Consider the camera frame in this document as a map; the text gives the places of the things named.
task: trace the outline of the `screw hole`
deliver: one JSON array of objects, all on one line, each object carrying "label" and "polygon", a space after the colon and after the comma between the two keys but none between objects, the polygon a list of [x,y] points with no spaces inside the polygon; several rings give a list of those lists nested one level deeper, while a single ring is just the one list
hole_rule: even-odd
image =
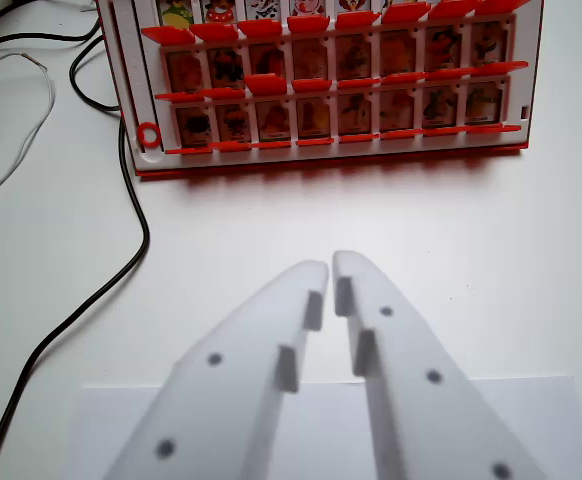
[{"label": "screw hole", "polygon": [[209,362],[209,365],[212,367],[215,367],[216,365],[222,363],[222,355],[219,353],[212,353],[209,355],[209,358],[207,358],[207,362]]},{"label": "screw hole", "polygon": [[431,383],[441,383],[442,382],[442,374],[440,372],[438,372],[437,370],[429,370],[427,372],[427,380],[429,380]]},{"label": "screw hole", "polygon": [[501,480],[506,480],[511,478],[511,470],[509,467],[504,463],[496,463],[493,468],[493,475],[495,478],[499,478]]},{"label": "screw hole", "polygon": [[155,449],[155,454],[159,459],[164,460],[165,458],[169,458],[171,455],[173,455],[174,451],[175,443],[173,440],[165,438],[164,440],[160,440],[160,443],[158,443],[158,446]]}]

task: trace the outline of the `red plastic tab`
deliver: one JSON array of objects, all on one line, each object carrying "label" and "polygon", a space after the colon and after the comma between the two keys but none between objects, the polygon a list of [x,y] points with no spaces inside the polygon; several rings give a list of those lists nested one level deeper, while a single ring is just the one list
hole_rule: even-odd
[{"label": "red plastic tab", "polygon": [[196,147],[196,148],[176,148],[173,150],[167,150],[164,153],[169,155],[196,155],[199,153],[211,153],[213,150],[209,147]]},{"label": "red plastic tab", "polygon": [[419,20],[431,10],[427,2],[397,3],[384,12],[382,23],[411,23]]},{"label": "red plastic tab", "polygon": [[382,140],[396,140],[399,138],[413,138],[423,132],[421,128],[411,128],[409,130],[393,130],[380,135]]},{"label": "red plastic tab", "polygon": [[271,18],[243,20],[238,22],[238,28],[249,38],[273,37],[282,34],[282,24]]},{"label": "red plastic tab", "polygon": [[287,25],[292,33],[322,32],[331,21],[330,17],[322,15],[304,15],[302,17],[288,17]]},{"label": "red plastic tab", "polygon": [[189,102],[202,102],[204,101],[204,95],[201,93],[159,93],[155,96],[158,100],[168,100],[171,103],[189,103]]},{"label": "red plastic tab", "polygon": [[322,78],[306,78],[301,80],[293,80],[293,90],[297,93],[304,92],[324,92],[331,88],[333,80],[324,80]]},{"label": "red plastic tab", "polygon": [[517,132],[522,130],[520,125],[504,125],[502,123],[494,123],[491,125],[468,125],[466,127],[467,133],[505,133]]},{"label": "red plastic tab", "polygon": [[209,147],[220,152],[246,152],[252,148],[250,143],[235,141],[211,142]]},{"label": "red plastic tab", "polygon": [[478,0],[442,0],[429,12],[429,20],[464,17],[477,4]]},{"label": "red plastic tab", "polygon": [[207,88],[200,92],[202,95],[213,100],[225,100],[230,98],[244,98],[244,90],[240,88]]},{"label": "red plastic tab", "polygon": [[244,82],[253,95],[285,95],[287,93],[286,78],[278,77],[275,73],[246,75]]},{"label": "red plastic tab", "polygon": [[506,75],[514,70],[519,70],[521,68],[526,68],[529,66],[529,62],[498,62],[489,63],[488,65],[483,65],[475,69],[471,74],[472,77],[487,77],[491,75]]},{"label": "red plastic tab", "polygon": [[467,127],[441,127],[441,128],[426,128],[423,129],[425,137],[439,137],[442,135],[455,135],[456,133],[464,132]]},{"label": "red plastic tab", "polygon": [[516,8],[520,8],[530,0],[485,0],[475,7],[476,15],[496,15],[511,13]]},{"label": "red plastic tab", "polygon": [[378,133],[361,133],[359,135],[340,135],[340,143],[370,142],[378,138]]},{"label": "red plastic tab", "polygon": [[446,80],[448,78],[460,78],[465,75],[472,75],[475,72],[475,68],[444,68],[442,70],[436,70],[435,72],[428,72],[425,77],[427,80]]},{"label": "red plastic tab", "polygon": [[426,78],[425,72],[409,72],[409,73],[393,73],[387,75],[382,79],[382,85],[394,85],[396,83],[415,83],[421,78]]},{"label": "red plastic tab", "polygon": [[195,37],[189,30],[183,30],[175,27],[146,27],[143,28],[142,34],[158,42],[160,45],[188,45],[195,43]]},{"label": "red plastic tab", "polygon": [[291,142],[286,140],[286,141],[281,141],[281,142],[260,142],[260,143],[254,143],[253,147],[254,148],[259,148],[260,150],[267,150],[270,148],[289,148],[291,146]]},{"label": "red plastic tab", "polygon": [[329,145],[335,141],[335,138],[307,138],[305,140],[298,140],[297,143],[299,147],[309,147],[311,145]]},{"label": "red plastic tab", "polygon": [[224,23],[195,23],[189,30],[205,42],[232,42],[238,39],[238,30]]},{"label": "red plastic tab", "polygon": [[376,18],[379,16],[379,13],[371,12],[370,10],[341,13],[335,19],[335,28],[348,29],[368,27],[375,22]]},{"label": "red plastic tab", "polygon": [[380,83],[379,78],[355,78],[353,80],[340,80],[338,82],[338,88],[343,90],[349,88],[363,88],[370,87],[376,83]]}]

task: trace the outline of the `white cable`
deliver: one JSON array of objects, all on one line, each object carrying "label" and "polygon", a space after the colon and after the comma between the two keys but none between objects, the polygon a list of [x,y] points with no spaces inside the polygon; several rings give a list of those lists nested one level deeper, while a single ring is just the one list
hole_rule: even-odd
[{"label": "white cable", "polygon": [[12,57],[14,55],[26,58],[28,61],[34,63],[40,69],[40,71],[44,75],[45,80],[47,81],[47,86],[49,87],[49,105],[47,106],[47,109],[42,114],[42,117],[40,118],[40,120],[38,120],[38,122],[33,126],[33,128],[29,131],[29,133],[24,137],[24,140],[20,144],[20,148],[18,149],[18,153],[15,157],[13,164],[11,165],[11,168],[9,168],[9,170],[7,170],[7,172],[4,174],[4,176],[2,178],[0,178],[0,185],[2,185],[7,180],[7,178],[9,178],[11,176],[11,174],[13,172],[15,172],[16,168],[18,168],[20,166],[20,164],[22,163],[22,160],[24,160],[24,157],[27,154],[27,150],[29,149],[29,145],[31,144],[31,142],[33,141],[35,136],[37,135],[38,130],[40,130],[40,127],[42,127],[42,124],[45,122],[45,120],[47,119],[47,117],[51,113],[51,110],[53,109],[53,105],[55,104],[55,90],[53,89],[53,84],[51,83],[51,79],[49,78],[49,75],[47,73],[47,67],[42,65],[40,62],[38,62],[34,58],[30,57],[26,53],[7,53],[7,54],[2,55],[0,57],[0,61],[4,60],[5,58]]}]

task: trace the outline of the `black cable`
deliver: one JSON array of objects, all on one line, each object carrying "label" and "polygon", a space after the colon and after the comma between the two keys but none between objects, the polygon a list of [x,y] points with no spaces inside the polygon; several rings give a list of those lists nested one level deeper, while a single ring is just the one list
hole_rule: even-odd
[{"label": "black cable", "polygon": [[75,93],[77,93],[78,97],[80,97],[82,99],[82,101],[84,103],[86,103],[87,105],[89,105],[95,109],[98,109],[101,112],[116,112],[116,111],[120,110],[119,105],[104,105],[100,102],[96,102],[92,98],[87,97],[84,94],[84,92],[82,92],[82,90],[80,90],[80,87],[78,87],[78,84],[75,81],[75,75],[77,73],[78,65],[80,64],[80,62],[82,62],[84,57],[86,57],[87,53],[89,53],[91,50],[93,50],[93,47],[95,47],[98,43],[100,43],[103,38],[104,37],[102,35],[100,35],[98,38],[93,40],[89,45],[87,45],[87,47],[84,50],[82,50],[77,57],[75,57],[75,60],[71,64],[71,67],[69,67],[69,81],[71,82],[71,86],[73,87],[73,90],[75,90]]},{"label": "black cable", "polygon": [[120,161],[120,169],[122,170],[122,177],[124,179],[124,184],[127,188],[127,193],[129,194],[129,198],[131,199],[131,203],[133,204],[133,209],[135,210],[136,215],[138,216],[138,220],[140,222],[140,226],[142,227],[142,244],[140,248],[135,253],[135,255],[127,262],[127,264],[122,267],[122,269],[116,273],[111,280],[105,283],[102,287],[98,289],[93,295],[91,295],[88,299],[86,299],[82,305],[80,305],[66,320],[64,320],[60,325],[58,325],[51,333],[49,333],[44,340],[42,340],[37,347],[33,350],[33,353],[29,356],[24,367],[22,368],[22,372],[20,372],[20,376],[18,377],[18,381],[15,384],[13,389],[13,393],[11,394],[11,398],[7,403],[6,408],[4,409],[4,413],[2,414],[2,418],[0,419],[0,445],[2,444],[2,440],[9,429],[9,425],[11,420],[13,419],[13,415],[15,414],[15,410],[20,402],[20,398],[22,397],[22,393],[29,381],[31,374],[33,373],[33,369],[35,367],[36,362],[40,358],[40,355],[45,351],[45,349],[55,340],[59,335],[61,335],[67,328],[69,328],[73,323],[80,318],[82,315],[91,305],[97,302],[105,293],[107,293],[116,283],[118,283],[131,269],[142,260],[144,255],[147,253],[149,249],[149,243],[151,241],[151,232],[149,231],[149,224],[147,223],[147,219],[144,216],[144,212],[142,211],[142,207],[140,206],[140,202],[138,201],[138,197],[135,194],[135,190],[133,189],[133,183],[131,181],[131,175],[129,173],[129,169],[127,167],[126,161],[126,145],[124,142],[124,120],[120,119],[120,129],[118,131],[118,159]]}]

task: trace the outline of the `white table surface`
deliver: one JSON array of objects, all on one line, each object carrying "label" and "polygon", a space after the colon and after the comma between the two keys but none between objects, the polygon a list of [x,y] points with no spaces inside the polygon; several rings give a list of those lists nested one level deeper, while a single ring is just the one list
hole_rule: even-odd
[{"label": "white table surface", "polygon": [[[77,34],[94,19],[64,2],[34,2],[1,22],[0,34]],[[49,67],[58,97],[0,188],[0,415],[38,341],[141,240],[119,171],[117,120],[83,104],[68,82],[79,49],[9,47]],[[78,81],[115,102],[104,55]],[[35,67],[0,65],[0,172],[45,102]],[[472,168],[457,160],[135,184],[149,253],[40,364],[0,479],[58,478],[82,386],[160,384],[262,284],[294,262],[330,261],[336,249],[380,265],[469,376],[574,375],[582,398],[582,2],[547,2],[531,146],[519,156]],[[303,379],[351,378],[346,324],[329,305]]]}]

